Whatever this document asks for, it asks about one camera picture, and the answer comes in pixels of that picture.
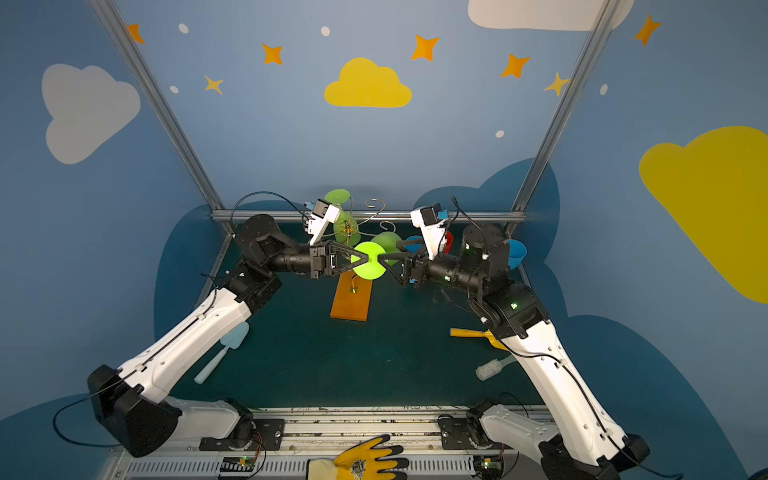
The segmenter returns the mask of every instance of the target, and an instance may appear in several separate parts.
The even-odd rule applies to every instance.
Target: work glove
[[[389,441],[389,435],[380,435],[354,446],[336,457],[336,460],[312,460],[307,469],[307,480],[406,480],[405,472],[387,472],[392,468],[408,467],[407,458],[383,458],[400,455],[402,446],[379,447]]]

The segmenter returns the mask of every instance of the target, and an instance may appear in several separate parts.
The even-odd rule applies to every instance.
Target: wooden base
[[[339,275],[339,285],[336,287],[336,296],[333,298],[333,307],[331,307],[331,318],[368,321],[368,305],[371,303],[372,288],[372,280],[355,276],[351,270]]]

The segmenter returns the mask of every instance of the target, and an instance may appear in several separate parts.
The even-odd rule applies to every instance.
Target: dark green table surface
[[[297,223],[280,227],[300,242],[308,240]],[[455,245],[460,244],[464,227],[452,227]],[[361,228],[381,231],[375,222]],[[406,238],[418,231],[400,224],[397,233]],[[239,255],[233,243],[221,273]],[[523,403],[541,404],[517,363],[490,380],[478,380],[475,368],[507,353],[485,339],[449,336],[452,327],[482,330],[483,325],[475,315],[449,303],[439,288],[430,285],[416,292],[386,274],[374,281],[368,321],[356,322],[330,318],[337,278],[279,275],[283,286],[250,317],[250,331],[240,348],[229,351],[208,380],[198,385],[193,378],[221,350],[217,343],[171,395],[207,401],[232,397],[259,408],[471,406],[510,392]],[[448,294],[467,307],[465,293]],[[505,402],[513,403],[508,397]]]

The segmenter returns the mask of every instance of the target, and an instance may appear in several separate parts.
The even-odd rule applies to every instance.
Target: white brush
[[[497,373],[500,373],[501,370],[507,365],[509,365],[510,363],[514,363],[517,361],[518,360],[515,358],[514,355],[510,355],[503,360],[493,359],[490,362],[484,365],[480,365],[478,368],[476,368],[475,375],[477,375],[478,378],[484,382],[485,380],[491,378]]]

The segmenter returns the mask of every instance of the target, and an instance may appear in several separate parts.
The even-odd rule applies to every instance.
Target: yellow cloud
[[[768,135],[723,127],[640,162],[647,189],[733,288],[768,303]]]
[[[411,89],[400,83],[394,70],[368,58],[353,58],[326,87],[326,101],[337,107],[396,108],[411,101]]]

